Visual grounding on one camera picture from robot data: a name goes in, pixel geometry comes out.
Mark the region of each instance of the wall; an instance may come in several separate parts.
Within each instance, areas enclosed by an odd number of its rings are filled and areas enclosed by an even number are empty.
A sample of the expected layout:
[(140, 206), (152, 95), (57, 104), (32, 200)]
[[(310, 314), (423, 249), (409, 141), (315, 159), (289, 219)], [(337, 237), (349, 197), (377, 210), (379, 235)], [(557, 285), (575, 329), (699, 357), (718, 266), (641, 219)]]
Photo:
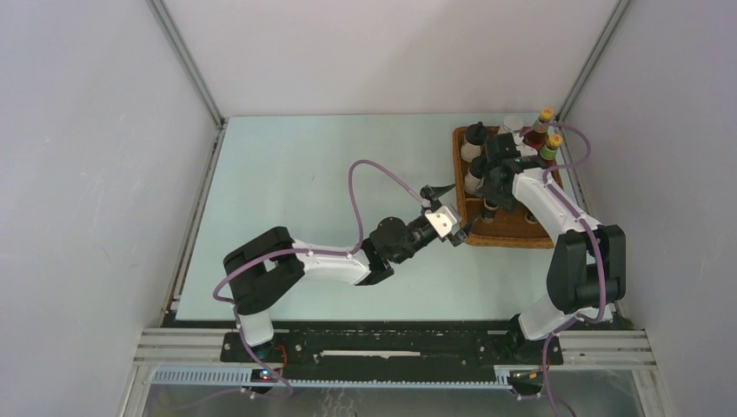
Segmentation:
[(214, 127), (143, 0), (0, 4), (3, 416), (112, 415)]
[(226, 116), (560, 106), (615, 0), (176, 0)]
[(728, 0), (634, 2), (569, 120), (594, 143), (594, 212), (627, 233), (624, 307), (683, 416), (737, 407), (735, 14)]

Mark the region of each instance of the gray wall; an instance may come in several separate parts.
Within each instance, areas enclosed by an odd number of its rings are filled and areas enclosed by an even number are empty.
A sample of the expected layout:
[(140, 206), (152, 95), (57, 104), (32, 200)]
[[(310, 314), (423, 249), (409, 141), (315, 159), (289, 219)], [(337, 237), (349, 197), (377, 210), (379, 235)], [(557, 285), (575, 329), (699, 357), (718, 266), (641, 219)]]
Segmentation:
[(594, 212), (627, 233), (624, 307), (683, 416), (737, 407), (735, 16), (730, 0), (634, 2), (569, 119), (594, 144)]
[(3, 416), (112, 415), (214, 127), (143, 0), (0, 2)]

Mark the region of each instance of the light blue table surface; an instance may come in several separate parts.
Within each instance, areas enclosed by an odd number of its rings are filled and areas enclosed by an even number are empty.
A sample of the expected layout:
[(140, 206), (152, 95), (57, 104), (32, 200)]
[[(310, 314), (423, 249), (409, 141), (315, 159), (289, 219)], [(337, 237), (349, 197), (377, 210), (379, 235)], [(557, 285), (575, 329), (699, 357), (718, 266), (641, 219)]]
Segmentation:
[[(348, 169), (371, 159), (419, 191), (455, 181), (452, 133), (505, 114), (231, 117), (187, 273), (178, 320), (231, 320), (212, 299), (223, 257), (274, 226), (296, 239), (351, 246), (358, 239)], [(536, 114), (519, 114), (530, 124)], [(570, 194), (565, 176), (564, 188)], [(382, 172), (355, 172), (364, 229), (419, 205)], [(443, 201), (455, 205), (455, 192)], [(368, 287), (298, 282), (271, 309), (274, 320), (506, 320), (544, 294), (549, 249), (477, 248), (433, 242), (395, 275)], [(224, 295), (230, 296), (226, 287)]]

